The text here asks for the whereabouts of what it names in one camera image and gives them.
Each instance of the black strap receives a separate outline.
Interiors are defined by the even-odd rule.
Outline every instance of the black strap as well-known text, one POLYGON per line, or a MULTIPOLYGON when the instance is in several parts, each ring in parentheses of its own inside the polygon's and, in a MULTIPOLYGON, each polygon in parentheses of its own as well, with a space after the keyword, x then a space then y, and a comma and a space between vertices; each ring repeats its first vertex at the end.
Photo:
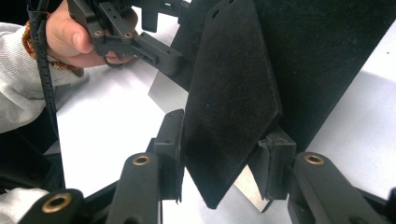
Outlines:
POLYGON ((49 0, 39 0, 36 9, 32 6, 31 0, 27 0, 26 2, 30 21, 30 35, 35 48, 35 59, 37 61, 41 86, 43 88, 44 98, 49 112, 49 119, 52 124, 53 131, 59 137, 55 98, 50 76, 49 62, 47 59, 46 21, 48 17, 47 5, 49 0))

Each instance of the screw hole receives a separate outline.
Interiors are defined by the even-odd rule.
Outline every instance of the screw hole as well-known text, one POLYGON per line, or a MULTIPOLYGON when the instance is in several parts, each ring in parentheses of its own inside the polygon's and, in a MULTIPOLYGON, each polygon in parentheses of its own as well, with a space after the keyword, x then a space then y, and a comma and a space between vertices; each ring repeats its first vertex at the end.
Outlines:
POLYGON ((212 19, 215 19, 220 13, 220 9, 216 10, 215 13, 212 15, 212 19))
POLYGON ((318 157, 315 155, 307 155, 304 158, 307 162, 315 164, 315 165, 321 165, 324 163, 324 160, 321 157, 318 157))
POLYGON ((72 201, 72 196, 69 193, 59 193, 48 199, 42 207, 45 213, 54 213, 64 209, 72 201))
POLYGON ((102 35, 102 31, 95 31, 95 35, 102 35))
POLYGON ((149 163, 149 157, 147 157, 147 156, 140 156, 140 157, 134 158, 135 165, 146 165, 147 163, 149 163))

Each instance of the white sleeve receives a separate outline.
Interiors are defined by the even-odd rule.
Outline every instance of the white sleeve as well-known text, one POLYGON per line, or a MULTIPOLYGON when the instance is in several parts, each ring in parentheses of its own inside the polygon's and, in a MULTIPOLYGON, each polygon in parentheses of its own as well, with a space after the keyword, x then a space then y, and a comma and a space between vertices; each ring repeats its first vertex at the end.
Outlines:
MULTIPOLYGON (((36 61, 21 42, 24 27, 0 22, 0 133, 36 119, 45 107, 36 61)), ((50 68, 54 87, 79 79, 71 71, 50 68)))
POLYGON ((19 223, 35 202, 48 194, 43 189, 12 189, 0 195, 0 223, 19 223))

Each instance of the hand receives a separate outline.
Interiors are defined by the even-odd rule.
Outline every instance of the hand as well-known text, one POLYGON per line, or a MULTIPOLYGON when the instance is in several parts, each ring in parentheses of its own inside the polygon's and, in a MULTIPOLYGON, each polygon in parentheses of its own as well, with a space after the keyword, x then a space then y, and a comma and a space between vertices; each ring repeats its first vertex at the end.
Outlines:
MULTIPOLYGON (((134 30, 137 24, 137 15, 132 9, 125 20, 134 30)), ((59 62, 77 67, 93 67, 106 63, 104 57, 97 55, 94 51, 90 36, 85 28, 70 18, 66 0, 63 0, 49 16, 46 35, 47 53, 59 62)), ((113 52, 109 52, 106 59, 109 63, 128 63, 132 58, 124 57, 120 61, 113 52)))

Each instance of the black felt board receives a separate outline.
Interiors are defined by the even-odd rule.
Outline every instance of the black felt board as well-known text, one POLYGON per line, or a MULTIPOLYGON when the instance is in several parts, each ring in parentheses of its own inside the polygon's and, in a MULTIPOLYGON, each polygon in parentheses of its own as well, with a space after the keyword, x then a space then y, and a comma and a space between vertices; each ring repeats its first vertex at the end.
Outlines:
MULTIPOLYGON (((193 62, 200 47, 205 13, 217 2, 192 0, 187 20, 172 43, 193 62)), ((395 21, 396 1, 254 2, 283 106, 279 126, 296 142, 297 151, 305 151, 395 21)), ((171 78, 188 91, 193 69, 194 63, 189 63, 171 78)))
POLYGON ((281 113, 253 1, 224 0, 209 10, 194 67, 186 166, 216 208, 281 113))

